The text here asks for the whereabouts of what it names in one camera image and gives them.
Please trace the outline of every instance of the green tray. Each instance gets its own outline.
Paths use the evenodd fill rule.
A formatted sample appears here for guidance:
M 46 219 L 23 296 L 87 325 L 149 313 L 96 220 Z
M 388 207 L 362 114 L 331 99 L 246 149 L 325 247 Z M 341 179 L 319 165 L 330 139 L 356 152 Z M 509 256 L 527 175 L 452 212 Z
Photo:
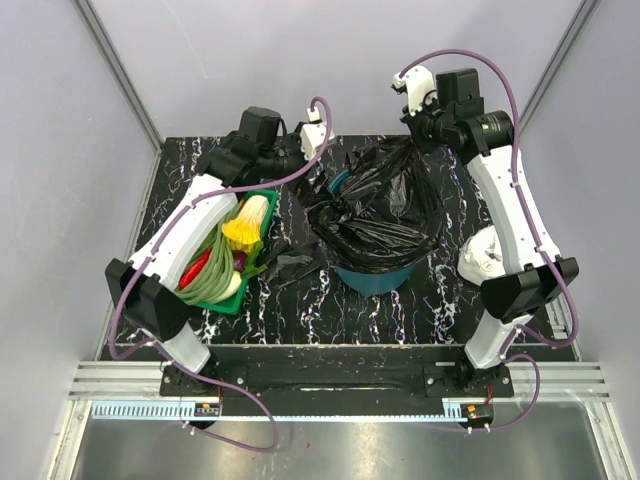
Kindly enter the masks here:
M 269 209 L 267 210 L 267 215 L 264 217 L 262 228 L 260 228 L 260 238 L 264 239 L 267 236 L 267 233 L 269 233 L 269 226 L 271 225 L 271 219 L 273 218 L 273 211 L 276 209 L 276 204 L 278 203 L 278 192 L 274 190 L 254 190 L 252 192 L 247 192 L 244 197 L 249 198 L 254 195 L 263 195 L 269 200 Z M 196 306 L 213 310 L 215 312 L 235 315 L 240 311 L 249 280 L 249 278 L 244 278 L 236 294 L 221 301 L 220 303 L 198 303 Z

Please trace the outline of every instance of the trash bag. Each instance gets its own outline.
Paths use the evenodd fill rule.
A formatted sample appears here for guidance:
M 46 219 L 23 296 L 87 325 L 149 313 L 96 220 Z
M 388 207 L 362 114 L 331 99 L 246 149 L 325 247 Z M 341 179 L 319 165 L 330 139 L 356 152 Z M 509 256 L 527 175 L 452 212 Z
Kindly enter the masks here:
M 388 273 L 439 245 L 444 211 L 427 166 L 410 137 L 392 137 L 347 156 L 339 192 L 318 195 L 309 224 L 339 267 Z

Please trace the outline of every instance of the red chili pepper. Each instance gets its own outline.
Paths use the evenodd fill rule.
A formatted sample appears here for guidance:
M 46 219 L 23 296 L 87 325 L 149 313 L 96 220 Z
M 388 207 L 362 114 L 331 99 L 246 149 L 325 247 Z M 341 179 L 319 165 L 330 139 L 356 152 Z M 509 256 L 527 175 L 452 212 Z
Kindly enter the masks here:
M 207 250 L 202 255 L 200 255 L 200 258 L 198 258 L 198 260 L 196 260 L 193 265 L 191 265 L 191 267 L 189 267 L 189 269 L 184 272 L 184 275 L 182 275 L 179 283 L 180 290 L 184 290 L 185 288 L 187 288 L 187 285 L 193 282 L 195 278 L 200 274 L 204 266 L 209 261 L 212 250 L 213 247 L 207 248 Z

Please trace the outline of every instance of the marble tabletop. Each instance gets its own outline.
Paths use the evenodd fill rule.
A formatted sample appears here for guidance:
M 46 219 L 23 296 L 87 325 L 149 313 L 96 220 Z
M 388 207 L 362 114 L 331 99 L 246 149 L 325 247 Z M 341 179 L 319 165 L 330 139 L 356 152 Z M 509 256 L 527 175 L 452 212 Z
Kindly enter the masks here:
M 345 153 L 376 140 L 375 136 L 338 137 L 322 167 L 329 177 L 344 169 Z M 137 246 L 144 245 L 184 195 L 198 159 L 212 149 L 216 137 L 169 138 L 166 141 Z M 283 289 L 263 278 L 249 282 L 237 315 L 221 315 L 194 307 L 191 324 L 209 344 L 452 344 L 468 341 L 482 315 L 479 289 L 456 273 L 460 246 L 491 223 L 482 195 L 466 169 L 448 151 L 425 159 L 446 211 L 440 247 L 421 261 L 409 280 L 391 293 L 364 298 L 339 279 L 324 251 L 322 267 Z M 277 239 L 302 246 L 317 238 L 305 214 L 286 188 L 269 230 L 265 248 Z M 551 336 L 545 314 L 533 328 Z M 117 342 L 141 339 L 121 322 Z

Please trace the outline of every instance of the blue trash can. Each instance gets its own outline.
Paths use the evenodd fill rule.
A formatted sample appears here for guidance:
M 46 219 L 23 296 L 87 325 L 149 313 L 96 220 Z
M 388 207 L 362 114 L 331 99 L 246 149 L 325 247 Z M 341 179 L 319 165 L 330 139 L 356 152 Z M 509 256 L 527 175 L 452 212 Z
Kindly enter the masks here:
M 345 170 L 337 175 L 329 185 L 331 193 L 334 195 L 338 194 L 342 184 L 349 175 L 349 170 Z M 409 265 L 395 272 L 380 274 L 352 272 L 351 270 L 345 270 L 340 267 L 336 267 L 336 271 L 344 283 L 354 290 L 357 290 L 360 295 L 370 297 L 395 290 L 409 278 L 414 268 L 415 265 Z

